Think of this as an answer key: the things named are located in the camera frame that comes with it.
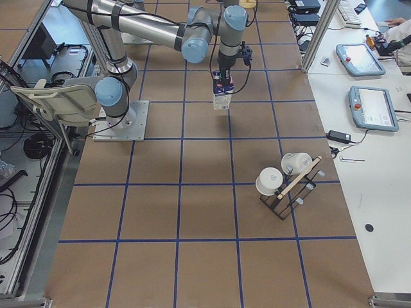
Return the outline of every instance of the smartphone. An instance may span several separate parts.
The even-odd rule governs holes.
[[[367,7],[367,6],[366,6],[365,4],[360,3],[360,4],[354,9],[354,11],[355,11],[355,12],[357,13],[357,15],[358,15],[359,13],[361,13],[362,11],[364,11],[366,7]]]

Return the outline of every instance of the keyboard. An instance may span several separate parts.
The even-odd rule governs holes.
[[[361,28],[361,20],[348,1],[341,0],[337,9],[337,15],[340,17],[344,27]]]

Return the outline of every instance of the white table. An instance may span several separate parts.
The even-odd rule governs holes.
[[[353,7],[361,0],[350,0]],[[368,9],[359,17],[363,28],[378,29]],[[341,28],[334,16],[330,28]],[[335,46],[365,42],[365,34],[356,29],[328,30],[310,67],[308,79],[325,131],[350,133],[360,141],[364,129],[354,125],[349,109],[348,91],[352,85],[388,89],[395,109],[411,110],[407,93],[411,77],[403,76],[395,61],[381,62],[383,76],[355,78],[340,63]],[[329,67],[320,64],[323,56],[331,58]],[[398,132],[374,132],[344,152],[344,158],[365,162],[341,162],[335,165],[360,244],[373,289],[377,293],[411,293],[411,123],[400,122]],[[365,229],[374,227],[373,232]]]

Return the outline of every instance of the person's hand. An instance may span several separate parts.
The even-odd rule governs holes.
[[[402,17],[400,18],[393,18],[393,19],[387,19],[385,22],[388,23],[388,26],[393,27],[393,26],[399,26],[400,24],[403,24],[406,20]]]

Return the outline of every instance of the wooden handle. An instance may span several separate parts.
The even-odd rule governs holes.
[[[318,165],[318,163],[319,163],[321,160],[322,160],[322,157],[321,157],[321,156],[315,157],[315,159],[313,160],[313,162],[312,162],[302,173],[300,173],[300,174],[294,179],[294,181],[292,181],[292,182],[290,183],[290,185],[288,185],[287,187],[285,187],[285,189],[277,196],[277,199],[279,199],[279,200],[283,199],[284,196],[285,196],[286,194],[288,194],[288,193],[293,189],[293,187],[296,186],[296,185],[298,184],[298,182],[300,182],[300,180],[301,180],[302,178],[304,178],[308,173],[310,173],[310,172],[314,169],[314,167],[315,167],[316,165]]]

